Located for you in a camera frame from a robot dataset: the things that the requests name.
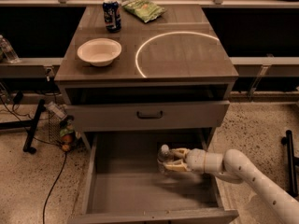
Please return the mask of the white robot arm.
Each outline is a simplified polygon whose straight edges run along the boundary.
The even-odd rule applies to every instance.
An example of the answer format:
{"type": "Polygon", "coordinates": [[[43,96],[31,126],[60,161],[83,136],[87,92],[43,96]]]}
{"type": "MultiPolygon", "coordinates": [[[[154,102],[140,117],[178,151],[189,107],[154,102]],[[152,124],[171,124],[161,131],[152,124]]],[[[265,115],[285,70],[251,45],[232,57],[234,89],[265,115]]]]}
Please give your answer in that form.
{"type": "Polygon", "coordinates": [[[162,145],[157,162],[164,172],[196,172],[214,175],[231,183],[245,181],[284,224],[299,224],[299,202],[237,149],[228,149],[224,154],[219,154],[198,148],[170,148],[162,145]]]}

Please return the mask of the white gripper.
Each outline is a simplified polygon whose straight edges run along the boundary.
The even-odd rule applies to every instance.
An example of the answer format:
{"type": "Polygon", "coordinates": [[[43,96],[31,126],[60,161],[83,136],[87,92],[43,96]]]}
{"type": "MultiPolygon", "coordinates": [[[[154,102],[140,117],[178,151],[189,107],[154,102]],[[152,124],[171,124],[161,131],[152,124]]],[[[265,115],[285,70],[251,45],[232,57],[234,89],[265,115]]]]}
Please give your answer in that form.
{"type": "Polygon", "coordinates": [[[189,150],[185,147],[172,148],[173,155],[180,160],[158,161],[159,166],[166,172],[189,172],[203,174],[205,172],[206,152],[202,149],[189,150]]]}

